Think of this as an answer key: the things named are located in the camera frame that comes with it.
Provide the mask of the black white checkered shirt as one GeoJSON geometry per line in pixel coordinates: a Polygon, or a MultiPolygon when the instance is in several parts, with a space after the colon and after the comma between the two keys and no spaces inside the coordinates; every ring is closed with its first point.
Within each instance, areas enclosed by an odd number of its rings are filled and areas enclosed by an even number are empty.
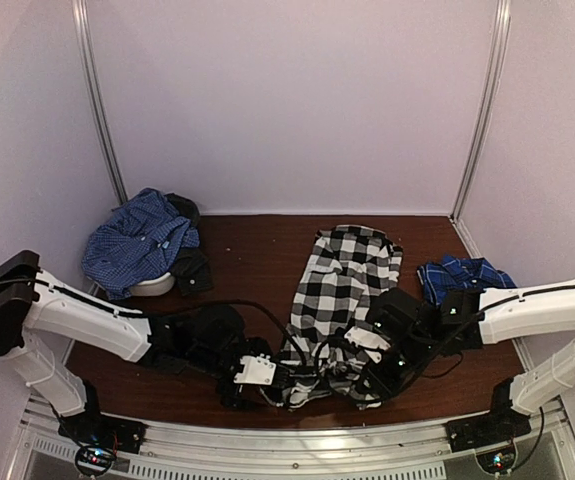
{"type": "Polygon", "coordinates": [[[370,227],[339,225],[316,233],[292,301],[290,337],[277,355],[292,377],[285,387],[260,390],[270,405],[295,410],[332,395],[359,409],[382,405],[377,394],[358,389],[376,353],[353,350],[345,334],[372,329],[366,322],[371,304],[398,286],[402,260],[403,248],[370,227]]]}

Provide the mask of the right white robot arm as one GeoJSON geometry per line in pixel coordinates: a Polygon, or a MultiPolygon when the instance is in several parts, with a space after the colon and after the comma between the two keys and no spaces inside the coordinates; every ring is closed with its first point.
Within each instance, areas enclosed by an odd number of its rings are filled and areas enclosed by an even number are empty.
{"type": "MultiPolygon", "coordinates": [[[[439,355],[519,337],[575,332],[575,279],[526,288],[460,288],[435,304],[399,289],[381,294],[363,327],[344,335],[370,358],[362,390],[371,403],[402,393],[439,355]]],[[[548,360],[498,384],[480,419],[486,440],[502,440],[546,402],[575,386],[575,338],[548,360]]]]}

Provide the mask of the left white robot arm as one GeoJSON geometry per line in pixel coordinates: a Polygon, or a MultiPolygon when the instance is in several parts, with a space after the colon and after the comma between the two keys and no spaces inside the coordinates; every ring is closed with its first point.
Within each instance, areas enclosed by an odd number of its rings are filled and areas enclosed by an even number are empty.
{"type": "Polygon", "coordinates": [[[95,406],[93,387],[71,373],[37,331],[68,337],[126,362],[170,375],[191,368],[216,378],[234,408],[245,385],[283,389],[294,368],[266,340],[245,334],[237,302],[208,302],[177,313],[152,314],[94,298],[43,270],[23,250],[0,265],[0,359],[36,390],[90,444],[104,442],[111,424],[95,406]]]}

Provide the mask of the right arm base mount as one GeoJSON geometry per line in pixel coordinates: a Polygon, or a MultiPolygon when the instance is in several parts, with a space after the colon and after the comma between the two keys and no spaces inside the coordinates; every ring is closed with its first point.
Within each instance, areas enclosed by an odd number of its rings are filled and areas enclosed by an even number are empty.
{"type": "Polygon", "coordinates": [[[513,411],[452,420],[445,428],[453,453],[508,442],[531,432],[530,418],[513,411]]]}

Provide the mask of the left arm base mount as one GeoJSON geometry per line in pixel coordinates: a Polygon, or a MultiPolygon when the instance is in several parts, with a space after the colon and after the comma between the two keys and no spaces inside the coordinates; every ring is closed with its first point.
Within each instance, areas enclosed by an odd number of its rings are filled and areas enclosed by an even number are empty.
{"type": "Polygon", "coordinates": [[[105,414],[83,412],[78,415],[56,416],[58,433],[78,446],[101,447],[112,452],[138,454],[146,425],[105,414]]]}

